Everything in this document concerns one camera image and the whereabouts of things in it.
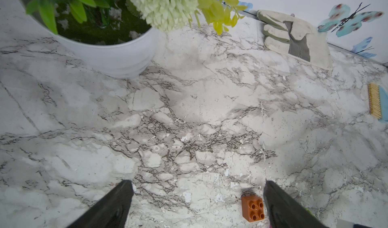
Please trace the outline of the orange lego brick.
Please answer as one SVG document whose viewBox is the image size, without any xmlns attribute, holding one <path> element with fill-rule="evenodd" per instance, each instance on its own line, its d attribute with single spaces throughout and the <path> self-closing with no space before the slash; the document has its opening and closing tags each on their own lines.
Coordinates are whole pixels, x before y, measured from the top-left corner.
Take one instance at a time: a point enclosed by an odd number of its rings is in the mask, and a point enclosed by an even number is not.
<svg viewBox="0 0 388 228">
<path fill-rule="evenodd" d="M 263 199 L 256 195 L 242 197 L 241 207 L 242 216 L 250 223 L 265 218 Z"/>
</svg>

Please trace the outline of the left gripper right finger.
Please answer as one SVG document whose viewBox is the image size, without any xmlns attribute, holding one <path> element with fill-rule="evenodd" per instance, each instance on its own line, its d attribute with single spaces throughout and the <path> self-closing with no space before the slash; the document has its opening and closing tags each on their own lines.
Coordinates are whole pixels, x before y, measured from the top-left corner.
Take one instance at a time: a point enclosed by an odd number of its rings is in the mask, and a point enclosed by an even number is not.
<svg viewBox="0 0 388 228">
<path fill-rule="evenodd" d="M 265 183 L 263 197 L 272 228 L 325 227 L 316 217 L 271 180 L 267 180 Z"/>
</svg>

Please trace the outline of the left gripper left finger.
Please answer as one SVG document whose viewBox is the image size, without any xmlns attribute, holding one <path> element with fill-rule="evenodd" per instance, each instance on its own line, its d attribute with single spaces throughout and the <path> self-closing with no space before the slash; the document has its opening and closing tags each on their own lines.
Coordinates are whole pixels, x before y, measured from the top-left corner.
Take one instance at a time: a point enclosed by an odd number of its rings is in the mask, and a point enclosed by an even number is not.
<svg viewBox="0 0 388 228">
<path fill-rule="evenodd" d="M 70 228 L 123 228 L 134 196 L 132 182 L 122 180 Z"/>
</svg>

